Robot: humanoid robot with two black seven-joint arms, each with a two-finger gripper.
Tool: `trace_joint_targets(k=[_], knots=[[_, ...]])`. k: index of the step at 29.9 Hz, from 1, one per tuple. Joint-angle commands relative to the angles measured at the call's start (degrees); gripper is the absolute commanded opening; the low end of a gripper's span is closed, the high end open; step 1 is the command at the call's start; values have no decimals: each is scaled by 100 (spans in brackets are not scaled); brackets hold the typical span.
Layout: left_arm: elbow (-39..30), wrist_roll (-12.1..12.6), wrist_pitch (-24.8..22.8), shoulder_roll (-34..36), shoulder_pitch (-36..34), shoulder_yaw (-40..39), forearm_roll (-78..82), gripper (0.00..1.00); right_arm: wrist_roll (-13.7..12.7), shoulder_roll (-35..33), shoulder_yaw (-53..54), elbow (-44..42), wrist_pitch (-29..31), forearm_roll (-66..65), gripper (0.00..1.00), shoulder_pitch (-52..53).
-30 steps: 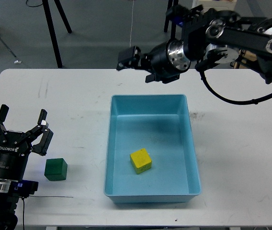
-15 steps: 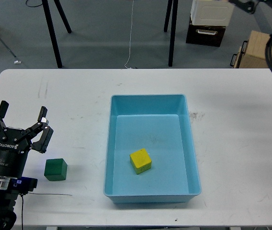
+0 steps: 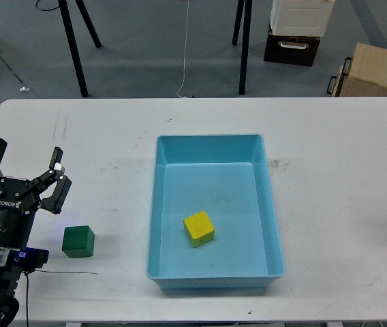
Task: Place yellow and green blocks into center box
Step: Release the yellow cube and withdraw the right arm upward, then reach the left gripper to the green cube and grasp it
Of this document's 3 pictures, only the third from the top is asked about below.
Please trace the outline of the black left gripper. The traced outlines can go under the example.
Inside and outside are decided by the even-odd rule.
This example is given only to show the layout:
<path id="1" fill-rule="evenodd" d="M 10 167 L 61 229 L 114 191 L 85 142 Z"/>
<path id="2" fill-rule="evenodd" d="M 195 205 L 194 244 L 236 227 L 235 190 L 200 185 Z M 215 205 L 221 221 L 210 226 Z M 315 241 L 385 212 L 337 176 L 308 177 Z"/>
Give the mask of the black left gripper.
<path id="1" fill-rule="evenodd" d="M 7 142 L 0 138 L 0 163 Z M 63 150 L 54 147 L 48 170 L 32 181 L 3 177 L 0 170 L 0 248 L 24 249 L 27 246 L 38 208 L 55 215 L 61 212 L 72 181 L 61 164 Z M 52 194 L 40 199 L 50 186 Z"/>

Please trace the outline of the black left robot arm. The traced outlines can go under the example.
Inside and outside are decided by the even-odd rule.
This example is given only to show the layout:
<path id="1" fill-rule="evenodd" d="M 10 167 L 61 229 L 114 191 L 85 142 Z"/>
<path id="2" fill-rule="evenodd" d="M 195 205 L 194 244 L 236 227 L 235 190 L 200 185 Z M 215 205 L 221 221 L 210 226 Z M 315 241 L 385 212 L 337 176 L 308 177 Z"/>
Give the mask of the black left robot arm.
<path id="1" fill-rule="evenodd" d="M 0 163 L 7 142 L 0 138 Z M 61 165 L 63 151 L 56 147 L 48 170 L 32 180 L 4 176 L 0 170 L 0 326 L 9 326 L 19 310 L 18 281 L 48 261 L 45 249 L 28 247 L 39 209 L 61 212 L 72 185 Z"/>

